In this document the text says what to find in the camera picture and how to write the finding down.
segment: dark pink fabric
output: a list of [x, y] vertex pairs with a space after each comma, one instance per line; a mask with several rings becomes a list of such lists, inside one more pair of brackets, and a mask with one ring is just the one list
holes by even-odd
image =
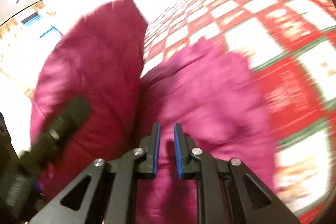
[[195, 182], [178, 180], [176, 171], [177, 122], [198, 147], [218, 159], [241, 158], [273, 190], [275, 144], [246, 58], [201, 38], [149, 71], [140, 97], [136, 136], [158, 121], [161, 145], [157, 179], [139, 183], [138, 223], [197, 223]]
[[132, 1], [120, 0], [82, 19], [49, 56], [33, 102], [32, 142], [76, 93], [88, 98], [92, 114], [42, 176], [46, 197], [95, 158], [120, 157], [130, 142], [135, 146], [150, 133], [153, 122], [162, 129], [159, 171], [154, 181], [139, 182], [137, 223], [197, 222], [195, 183], [177, 179], [176, 122], [199, 147], [219, 159], [241, 158], [273, 189], [268, 110], [247, 60], [223, 55], [212, 40], [201, 38], [139, 79], [145, 30]]
[[48, 200], [94, 159], [118, 158], [128, 150], [146, 29], [133, 1], [118, 0], [82, 18], [48, 57], [33, 101], [31, 142], [75, 94], [91, 107], [88, 121], [40, 179]]

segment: checkered bedsheet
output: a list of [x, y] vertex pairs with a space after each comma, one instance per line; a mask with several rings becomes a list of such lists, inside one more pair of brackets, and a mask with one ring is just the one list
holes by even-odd
[[202, 36], [248, 56], [271, 111], [277, 194], [302, 223], [335, 182], [335, 17], [329, 0], [180, 0], [144, 41], [142, 75]]

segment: silver bolt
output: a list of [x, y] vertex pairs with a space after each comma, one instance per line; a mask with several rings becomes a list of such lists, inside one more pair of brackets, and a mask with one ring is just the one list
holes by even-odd
[[133, 149], [134, 155], [142, 155], [144, 150], [142, 148], [135, 148]]
[[193, 153], [193, 155], [200, 155], [202, 154], [203, 150], [201, 148], [195, 147], [191, 150], [191, 153]]
[[233, 158], [233, 159], [231, 160], [231, 164], [234, 165], [234, 166], [238, 166], [238, 165], [240, 165], [241, 162], [242, 162], [242, 161], [241, 161], [240, 159], [238, 159], [238, 158]]
[[95, 167], [102, 166], [104, 163], [105, 163], [105, 160], [103, 160], [103, 159], [95, 159], [95, 160], [93, 161], [93, 165], [94, 165]]
[[59, 135], [55, 130], [51, 129], [49, 133], [55, 140], [59, 140]]

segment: pink cloth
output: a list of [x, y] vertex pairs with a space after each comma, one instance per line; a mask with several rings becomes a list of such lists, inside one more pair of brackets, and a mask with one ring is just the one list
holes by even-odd
[[201, 38], [139, 79], [146, 26], [132, 0], [106, 4], [82, 19], [46, 61], [33, 102], [32, 142], [74, 94], [86, 96], [92, 108], [41, 177], [46, 197], [53, 198], [95, 158], [120, 157], [130, 142], [135, 146], [149, 134], [153, 122], [162, 129], [159, 171], [154, 181], [139, 182], [138, 223], [197, 222], [195, 183], [177, 179], [176, 122], [199, 147], [219, 159], [241, 158], [273, 189], [268, 111], [247, 60], [223, 55], [212, 40]]

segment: dark hole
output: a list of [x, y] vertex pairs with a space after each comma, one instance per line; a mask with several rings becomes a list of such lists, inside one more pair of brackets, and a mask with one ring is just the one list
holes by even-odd
[[271, 204], [271, 200], [264, 190], [248, 174], [243, 176], [247, 192], [250, 196], [253, 209], [260, 209]]
[[62, 198], [61, 205], [74, 211], [78, 211], [90, 181], [90, 176], [83, 178], [64, 198]]

